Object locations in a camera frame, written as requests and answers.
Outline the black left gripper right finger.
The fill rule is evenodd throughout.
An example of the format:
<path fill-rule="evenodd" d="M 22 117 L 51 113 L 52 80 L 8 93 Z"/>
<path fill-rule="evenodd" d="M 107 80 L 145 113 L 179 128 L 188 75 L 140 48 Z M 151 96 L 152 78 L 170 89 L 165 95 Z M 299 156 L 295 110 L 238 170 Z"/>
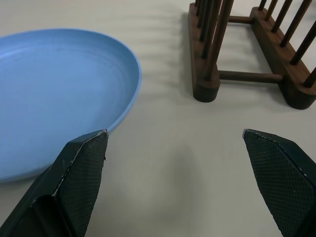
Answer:
<path fill-rule="evenodd" d="M 259 191 L 284 237 L 316 235 L 316 164 L 293 141 L 245 129 Z"/>

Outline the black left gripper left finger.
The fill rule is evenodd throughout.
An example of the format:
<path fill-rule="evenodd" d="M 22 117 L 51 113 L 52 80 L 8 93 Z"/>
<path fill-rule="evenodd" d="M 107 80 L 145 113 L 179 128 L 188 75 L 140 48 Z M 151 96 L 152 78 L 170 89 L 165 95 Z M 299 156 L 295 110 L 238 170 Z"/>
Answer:
<path fill-rule="evenodd" d="M 2 237 L 83 237 L 99 193 L 109 133 L 69 141 L 25 192 L 0 228 Z"/>

